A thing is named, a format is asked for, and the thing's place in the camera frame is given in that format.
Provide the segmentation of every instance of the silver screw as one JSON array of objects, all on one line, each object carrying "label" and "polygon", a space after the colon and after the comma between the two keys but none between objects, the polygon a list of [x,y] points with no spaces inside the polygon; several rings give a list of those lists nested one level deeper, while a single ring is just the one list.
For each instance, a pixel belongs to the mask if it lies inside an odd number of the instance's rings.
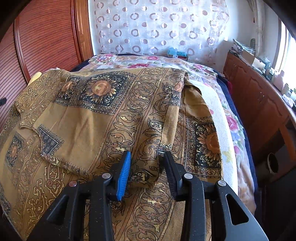
[{"label": "silver screw", "polygon": [[108,178],[110,178],[111,177],[111,174],[110,173],[104,173],[103,175],[102,175],[102,178],[104,178],[104,179],[108,179]]},{"label": "silver screw", "polygon": [[221,186],[221,187],[225,187],[226,186],[226,182],[223,181],[223,180],[219,180],[218,181],[218,185]]},{"label": "silver screw", "polygon": [[185,174],[184,174],[184,177],[185,177],[186,179],[192,179],[192,178],[193,178],[192,174],[190,174],[190,173],[185,173]]},{"label": "silver screw", "polygon": [[71,181],[69,182],[70,187],[75,187],[77,185],[77,181]]}]

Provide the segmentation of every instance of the sheer curtain with circles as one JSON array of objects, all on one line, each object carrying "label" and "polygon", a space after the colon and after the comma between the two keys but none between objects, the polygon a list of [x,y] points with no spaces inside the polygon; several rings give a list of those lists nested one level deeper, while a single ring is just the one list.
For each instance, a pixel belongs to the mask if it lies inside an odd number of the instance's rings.
[{"label": "sheer curtain with circles", "polygon": [[229,15],[225,0],[90,0],[89,17],[95,54],[165,56],[174,47],[211,63]]}]

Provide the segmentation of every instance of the brown garment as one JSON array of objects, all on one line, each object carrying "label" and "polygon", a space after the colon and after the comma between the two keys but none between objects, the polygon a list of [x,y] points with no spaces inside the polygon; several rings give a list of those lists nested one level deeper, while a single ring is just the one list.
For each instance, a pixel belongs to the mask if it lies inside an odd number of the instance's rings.
[{"label": "brown garment", "polygon": [[139,68],[50,70],[28,86],[0,134],[0,203],[22,239],[69,181],[92,180],[129,150],[125,197],[111,203],[115,240],[179,240],[184,203],[172,200],[159,155],[221,178],[212,117],[187,84],[183,70]]}]

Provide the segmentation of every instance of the cabinet handle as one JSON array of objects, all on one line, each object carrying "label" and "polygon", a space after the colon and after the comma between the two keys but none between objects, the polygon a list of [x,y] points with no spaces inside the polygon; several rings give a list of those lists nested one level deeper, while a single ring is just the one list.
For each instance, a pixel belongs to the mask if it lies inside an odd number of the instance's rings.
[{"label": "cabinet handle", "polygon": [[264,98],[264,96],[262,96],[262,99],[261,99],[261,101],[259,102],[259,104],[261,104],[261,102],[262,102],[263,98]]},{"label": "cabinet handle", "polygon": [[258,101],[259,101],[259,98],[260,98],[260,95],[261,95],[261,94],[262,94],[262,92],[260,92],[260,94],[259,94],[259,96],[258,96],[258,99],[257,99]]}]

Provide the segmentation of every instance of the dresser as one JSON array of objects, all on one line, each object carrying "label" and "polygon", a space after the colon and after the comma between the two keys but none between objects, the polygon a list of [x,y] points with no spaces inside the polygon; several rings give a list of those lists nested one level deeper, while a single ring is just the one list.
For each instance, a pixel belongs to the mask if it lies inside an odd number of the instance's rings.
[{"label": "dresser", "polygon": [[296,165],[296,115],[281,93],[263,76],[228,53],[223,69],[232,84],[231,97],[245,127],[255,165],[284,144],[291,161],[279,163],[277,179]]}]

